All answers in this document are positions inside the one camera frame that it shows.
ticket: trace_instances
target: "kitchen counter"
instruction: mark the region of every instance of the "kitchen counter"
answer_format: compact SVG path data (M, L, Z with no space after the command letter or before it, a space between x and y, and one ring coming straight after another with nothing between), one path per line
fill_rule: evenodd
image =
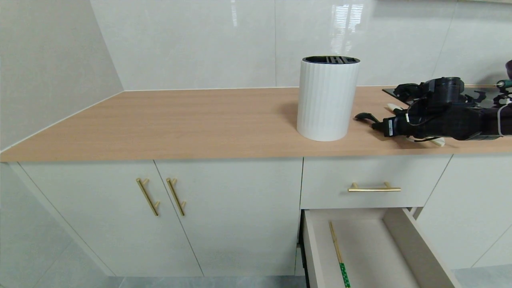
M357 87L352 116L391 116L386 87ZM298 88L126 91L16 144L1 161L403 155L512 152L512 138L446 139L444 147L384 138L351 120L341 140L296 130Z

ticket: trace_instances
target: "backsplash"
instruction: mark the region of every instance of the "backsplash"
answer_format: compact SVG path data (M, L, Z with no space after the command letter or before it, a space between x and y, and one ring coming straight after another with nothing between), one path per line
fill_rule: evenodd
M512 5L393 0L91 0L125 90L298 86L300 59L361 59L359 85L506 77Z

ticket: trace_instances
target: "white wall tile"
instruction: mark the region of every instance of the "white wall tile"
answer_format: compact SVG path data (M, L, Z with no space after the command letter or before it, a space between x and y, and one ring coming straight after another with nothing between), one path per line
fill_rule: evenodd
M89 1L0 6L0 149L122 90Z
M122 281L123 277L106 276L89 256L72 242L35 288L118 288Z
M467 84L506 79L512 59L512 5L459 2L434 77L458 76Z
M72 239L6 163L0 198L0 283L34 287Z
M275 86L273 0L91 0L125 90Z
M454 1L276 0L277 86L298 86L311 55L359 58L358 85L429 80Z

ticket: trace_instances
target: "wooden chopstick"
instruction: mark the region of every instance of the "wooden chopstick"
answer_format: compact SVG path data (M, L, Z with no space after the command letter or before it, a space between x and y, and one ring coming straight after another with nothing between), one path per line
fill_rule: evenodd
M347 274L345 264L343 263L342 253L339 251L338 238L336 237L336 233L334 232L334 227L332 226L331 220L329 220L329 228L331 229L332 241L334 242L334 248L336 249L336 256L338 257L339 269L342 271L342 277L343 282L345 284L345 288L350 288L349 276Z

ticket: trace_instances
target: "drawer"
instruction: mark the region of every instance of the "drawer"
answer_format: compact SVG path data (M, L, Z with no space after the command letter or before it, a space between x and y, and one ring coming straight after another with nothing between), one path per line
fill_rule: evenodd
M422 207L448 164L447 155L304 158L301 209ZM348 192L359 188L401 191Z
M460 287L403 208L305 210L300 243L309 287L344 287L329 220L352 287Z

